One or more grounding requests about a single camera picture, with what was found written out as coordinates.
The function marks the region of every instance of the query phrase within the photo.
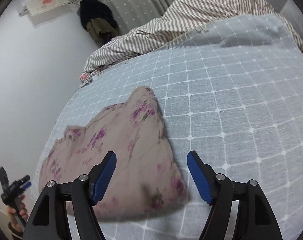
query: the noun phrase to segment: floral pillow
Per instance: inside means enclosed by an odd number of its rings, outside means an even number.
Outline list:
[[[88,174],[114,151],[117,166],[93,208],[97,218],[139,216],[183,201],[186,188],[163,132],[152,89],[136,88],[125,103],[105,107],[86,127],[66,128],[42,165],[39,189],[50,180],[65,183]],[[72,213],[71,203],[67,211]]]

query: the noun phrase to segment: dark clothing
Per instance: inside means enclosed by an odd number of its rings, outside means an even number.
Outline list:
[[[118,24],[106,4],[97,0],[82,0],[80,2],[80,21],[83,28],[87,30],[87,23],[97,18],[105,19],[114,29],[118,28]]]

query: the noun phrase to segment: striped duvet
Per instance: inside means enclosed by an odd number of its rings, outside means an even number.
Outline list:
[[[81,81],[88,83],[106,68],[126,59],[155,50],[188,30],[243,14],[274,13],[292,33],[303,52],[303,40],[292,25],[265,0],[175,0],[163,16],[117,37],[92,53],[84,66]]]

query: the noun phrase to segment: human hand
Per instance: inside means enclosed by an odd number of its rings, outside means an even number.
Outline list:
[[[22,201],[25,198],[25,195],[22,195],[19,198]],[[20,203],[20,209],[21,210],[20,210],[19,214],[21,215],[21,217],[23,219],[26,220],[28,218],[28,215],[27,215],[26,205],[23,202]],[[7,206],[6,213],[7,213],[7,216],[9,217],[9,220],[10,220],[10,223],[11,223],[11,226],[13,227],[13,229],[15,229],[18,232],[22,232],[22,229],[20,228],[15,217],[13,216],[16,213],[16,210],[12,207]]]

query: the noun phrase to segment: bed sheet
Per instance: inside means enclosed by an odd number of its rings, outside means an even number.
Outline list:
[[[201,200],[186,156],[231,180],[256,179],[283,239],[303,230],[303,55],[275,15],[243,15],[192,30],[159,50],[104,71],[69,101],[49,137],[33,180],[67,125],[86,125],[133,89],[154,90],[175,161],[189,192],[181,209],[136,221],[100,222],[107,240],[198,239],[210,207]],[[232,238],[233,205],[226,240]],[[73,239],[79,239],[69,216]]]

